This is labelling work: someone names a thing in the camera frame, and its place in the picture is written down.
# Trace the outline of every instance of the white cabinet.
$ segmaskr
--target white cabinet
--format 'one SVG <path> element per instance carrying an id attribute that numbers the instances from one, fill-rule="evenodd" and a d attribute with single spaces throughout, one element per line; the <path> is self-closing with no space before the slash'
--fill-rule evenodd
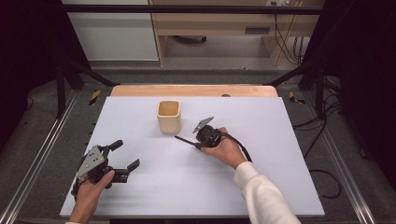
<path id="1" fill-rule="evenodd" d="M 63 0 L 64 4 L 147 5 L 147 0 Z M 148 13 L 68 13 L 89 61 L 158 61 Z"/>

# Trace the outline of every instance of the person's arm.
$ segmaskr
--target person's arm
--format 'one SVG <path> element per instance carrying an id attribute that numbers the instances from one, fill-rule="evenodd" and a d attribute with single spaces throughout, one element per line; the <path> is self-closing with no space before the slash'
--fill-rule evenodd
<path id="1" fill-rule="evenodd" d="M 227 133 L 225 128 L 219 130 Z M 300 223 L 280 190 L 265 175 L 258 173 L 233 140 L 222 137 L 217 147 L 203 147 L 201 150 L 235 169 L 234 181 L 242 190 L 253 224 Z"/>
<path id="2" fill-rule="evenodd" d="M 66 224 L 85 224 L 90 222 L 102 190 L 111 182 L 114 174 L 114 171 L 110 171 L 96 184 L 85 181 L 79 186 L 76 204 Z"/>

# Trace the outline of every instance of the hand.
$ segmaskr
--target hand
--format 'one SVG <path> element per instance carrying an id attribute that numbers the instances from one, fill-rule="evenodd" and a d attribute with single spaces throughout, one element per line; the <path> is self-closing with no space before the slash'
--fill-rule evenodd
<path id="1" fill-rule="evenodd" d="M 219 128 L 222 133 L 227 133 L 225 128 Z M 207 154 L 218 158 L 224 164 L 227 164 L 234 169 L 238 167 L 239 164 L 246 161 L 244 155 L 241 152 L 238 144 L 234 140 L 222 136 L 221 141 L 216 147 L 202 147 L 201 150 Z"/>
<path id="2" fill-rule="evenodd" d="M 110 171 L 96 184 L 85 181 L 79 186 L 77 201 L 69 221 L 77 223 L 90 221 L 95 213 L 102 190 L 111 182 L 114 174 L 114 171 Z"/>

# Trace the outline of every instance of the white board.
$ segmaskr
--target white board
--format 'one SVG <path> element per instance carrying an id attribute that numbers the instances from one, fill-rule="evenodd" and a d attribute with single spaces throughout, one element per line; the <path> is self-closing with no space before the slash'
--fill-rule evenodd
<path id="1" fill-rule="evenodd" d="M 193 146 L 161 133 L 156 118 L 161 100 L 181 104 L 179 136 L 195 142 L 195 126 L 214 116 L 249 152 L 260 173 L 280 188 L 297 216 L 323 216 L 281 98 L 270 97 L 107 97 L 87 147 L 124 145 L 110 152 L 109 165 L 126 168 L 140 159 L 126 184 L 113 184 L 100 198 L 96 215 L 106 217 L 245 217 L 233 168 Z M 61 216 L 70 216 L 69 194 Z"/>

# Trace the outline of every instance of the white sleeve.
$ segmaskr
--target white sleeve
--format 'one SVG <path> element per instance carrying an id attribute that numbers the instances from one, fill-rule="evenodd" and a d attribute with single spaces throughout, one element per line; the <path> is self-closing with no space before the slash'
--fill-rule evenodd
<path id="1" fill-rule="evenodd" d="M 236 167 L 235 183 L 242 190 L 252 224 L 300 223 L 280 190 L 249 161 Z"/>

